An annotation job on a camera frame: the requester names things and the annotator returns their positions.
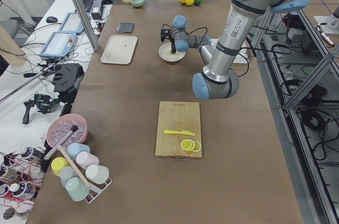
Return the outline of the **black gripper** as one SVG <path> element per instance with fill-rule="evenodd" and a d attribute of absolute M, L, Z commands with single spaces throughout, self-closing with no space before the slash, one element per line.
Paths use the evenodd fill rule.
<path fill-rule="evenodd" d="M 160 41 L 164 42 L 165 39 L 169 40 L 171 42 L 171 53 L 176 53 L 176 47 L 175 47 L 175 40 L 172 36 L 172 30 L 171 29 L 161 29 L 160 30 Z"/>

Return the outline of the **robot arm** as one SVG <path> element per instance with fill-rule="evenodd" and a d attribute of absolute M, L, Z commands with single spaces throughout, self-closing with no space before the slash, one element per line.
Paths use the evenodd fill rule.
<path fill-rule="evenodd" d="M 190 35 L 186 18 L 177 15 L 172 27 L 161 30 L 160 39 L 169 39 L 171 53 L 197 48 L 206 63 L 202 72 L 193 76 L 192 88 L 201 100 L 232 97 L 239 89 L 239 78 L 231 68 L 255 20 L 266 10 L 272 13 L 293 12 L 302 9 L 310 0 L 231 0 L 224 32 L 213 47 L 206 36 Z"/>

